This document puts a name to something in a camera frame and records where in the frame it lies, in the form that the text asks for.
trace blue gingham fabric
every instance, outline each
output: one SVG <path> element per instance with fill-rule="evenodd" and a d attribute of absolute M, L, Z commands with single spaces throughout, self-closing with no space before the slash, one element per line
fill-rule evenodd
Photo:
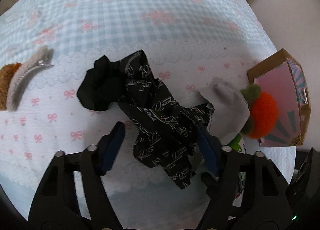
<path fill-rule="evenodd" d="M 214 77 L 244 88 L 246 71 L 276 51 L 246 1 L 20 0 L 0 16 L 0 67 L 24 62 L 42 45 L 53 49 L 54 66 L 32 77 L 17 112 L 0 112 L 0 183 L 22 215 L 56 151 L 80 152 L 120 120 L 126 137 L 102 181 L 123 227 L 196 227 L 208 204 L 205 165 L 180 190 L 161 168 L 134 159 L 138 132 L 116 105 L 90 112 L 76 90 L 94 60 L 117 61 L 139 49 L 182 106 L 203 103 L 197 88 Z M 246 148 L 259 150 L 257 142 Z M 290 181 L 295 148 L 263 151 Z M 90 217 L 79 174 L 76 188 L 81 213 Z"/>

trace orange fuzzy fabric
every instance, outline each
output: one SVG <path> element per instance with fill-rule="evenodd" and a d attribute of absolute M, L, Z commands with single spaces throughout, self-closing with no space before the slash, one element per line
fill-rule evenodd
<path fill-rule="evenodd" d="M 276 101 L 268 93 L 261 92 L 250 109 L 250 116 L 253 122 L 253 129 L 249 137 L 259 139 L 266 136 L 276 125 L 279 117 Z"/>

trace black fabric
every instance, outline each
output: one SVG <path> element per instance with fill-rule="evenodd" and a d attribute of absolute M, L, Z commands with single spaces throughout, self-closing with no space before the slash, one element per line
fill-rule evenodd
<path fill-rule="evenodd" d="M 207 124 L 205 104 L 184 108 L 174 100 L 166 85 L 155 79 L 144 51 L 111 63 L 106 56 L 87 71 L 77 96 L 91 110 L 104 111 L 118 102 L 139 130 L 133 155 L 152 168 L 161 165 L 181 189 L 195 175 L 188 155 L 197 146 L 196 123 Z"/>

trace open box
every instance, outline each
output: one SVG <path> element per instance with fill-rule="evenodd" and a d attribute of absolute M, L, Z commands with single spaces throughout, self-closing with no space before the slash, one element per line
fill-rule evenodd
<path fill-rule="evenodd" d="M 311 114 L 310 97 L 302 67 L 281 49 L 247 71 L 250 84 L 260 85 L 277 102 L 279 119 L 260 139 L 261 147 L 302 145 Z"/>

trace white wall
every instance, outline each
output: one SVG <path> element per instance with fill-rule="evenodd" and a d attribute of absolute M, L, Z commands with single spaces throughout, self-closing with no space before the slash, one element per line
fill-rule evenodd
<path fill-rule="evenodd" d="M 300 148 L 320 151 L 320 0 L 255 0 L 251 7 L 276 48 L 302 65 L 312 107 Z"/>

